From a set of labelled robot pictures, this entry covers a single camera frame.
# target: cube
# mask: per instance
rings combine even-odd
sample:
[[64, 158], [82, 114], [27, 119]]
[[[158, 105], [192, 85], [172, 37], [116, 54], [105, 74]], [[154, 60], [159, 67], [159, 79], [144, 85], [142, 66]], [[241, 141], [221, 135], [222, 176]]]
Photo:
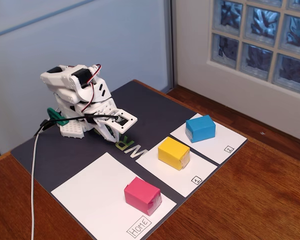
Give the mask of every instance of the cube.
[[185, 134], [192, 143], [216, 136], [216, 124], [209, 115], [185, 121]]
[[162, 202], [160, 189], [136, 177], [124, 189], [125, 202], [151, 216]]
[[158, 147], [158, 159], [180, 171], [190, 161], [190, 148], [168, 136]]

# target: black mat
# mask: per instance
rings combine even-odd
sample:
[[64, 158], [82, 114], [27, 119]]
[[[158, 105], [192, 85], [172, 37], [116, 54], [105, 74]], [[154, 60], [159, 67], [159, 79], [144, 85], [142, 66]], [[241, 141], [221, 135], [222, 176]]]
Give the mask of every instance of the black mat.
[[[40, 134], [37, 141], [35, 179], [51, 194], [52, 190], [108, 152], [146, 182], [158, 187], [164, 195], [176, 203], [176, 206], [142, 238], [146, 239], [198, 188], [188, 197], [183, 197], [135, 162], [140, 155], [132, 158], [131, 154], [133, 151], [128, 153], [124, 151], [137, 145], [140, 145], [138, 152], [150, 150], [186, 120], [193, 117], [195, 112], [133, 81], [118, 88], [111, 94], [117, 108], [124, 109], [138, 118], [137, 123], [120, 137], [122, 141], [127, 137], [127, 143], [134, 142], [126, 149], [121, 150], [115, 143], [105, 141], [102, 136], [93, 130], [85, 132], [85, 137], [78, 139], [63, 137], [58, 127], [51, 127]], [[11, 151], [12, 155], [28, 172], [31, 172], [34, 141], [34, 138], [32, 138]], [[221, 165], [211, 161], [196, 150], [191, 149], [191, 151], [218, 166], [210, 176], [221, 167]]]

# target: white paper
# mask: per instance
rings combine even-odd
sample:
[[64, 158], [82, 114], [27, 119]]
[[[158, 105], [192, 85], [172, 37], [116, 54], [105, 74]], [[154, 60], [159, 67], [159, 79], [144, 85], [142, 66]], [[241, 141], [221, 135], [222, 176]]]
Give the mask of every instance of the white paper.
[[[197, 113], [191, 119], [199, 118], [202, 115]], [[182, 124], [170, 134], [189, 147], [197, 150], [209, 159], [218, 164], [227, 160], [246, 140], [239, 133], [215, 123], [215, 137], [192, 143], [186, 135], [186, 123]]]
[[163, 141], [143, 154], [136, 162], [182, 196], [187, 197], [217, 166], [190, 152], [189, 163], [179, 171], [158, 159], [158, 147]]
[[135, 177], [105, 153], [51, 193], [96, 239], [139, 240], [176, 203], [161, 193], [162, 203], [151, 216], [130, 206], [124, 189]]

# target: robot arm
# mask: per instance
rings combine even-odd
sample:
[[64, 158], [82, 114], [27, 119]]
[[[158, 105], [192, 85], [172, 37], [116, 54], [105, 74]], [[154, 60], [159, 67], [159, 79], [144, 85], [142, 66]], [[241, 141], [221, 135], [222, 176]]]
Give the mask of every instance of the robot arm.
[[99, 68], [101, 66], [97, 65], [91, 67], [59, 65], [41, 74], [42, 81], [54, 93], [62, 116], [66, 118], [85, 114], [119, 116], [117, 120], [107, 117], [72, 120], [68, 124], [73, 125], [72, 129], [76, 129], [75, 133], [70, 130], [68, 124], [59, 126], [64, 137], [82, 138], [85, 131], [94, 128], [104, 139], [115, 143], [119, 141], [119, 133], [125, 133], [137, 122], [135, 116], [117, 108], [105, 80], [96, 75], [92, 78], [92, 84], [87, 84]]

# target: glass block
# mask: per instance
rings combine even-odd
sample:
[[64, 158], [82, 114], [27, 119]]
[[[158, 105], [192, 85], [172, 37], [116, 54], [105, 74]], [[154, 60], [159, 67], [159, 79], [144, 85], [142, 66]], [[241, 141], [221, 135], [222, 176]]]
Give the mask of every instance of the glass block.
[[300, 18], [286, 15], [283, 21], [280, 48], [300, 54]]
[[288, 0], [287, 8], [300, 11], [300, 0]]
[[270, 46], [275, 45], [280, 13], [247, 7], [244, 37]]
[[300, 60], [278, 54], [273, 83], [300, 93]]
[[267, 80], [273, 52], [243, 43], [240, 70], [246, 74]]
[[240, 3], [214, 0], [213, 29], [239, 36], [242, 8]]
[[248, 1], [267, 4], [267, 5], [275, 6], [275, 7], [278, 7], [278, 8], [280, 8], [281, 5], [282, 5], [282, 0], [248, 0]]
[[213, 34], [211, 59], [220, 64], [235, 69], [238, 56], [239, 41]]

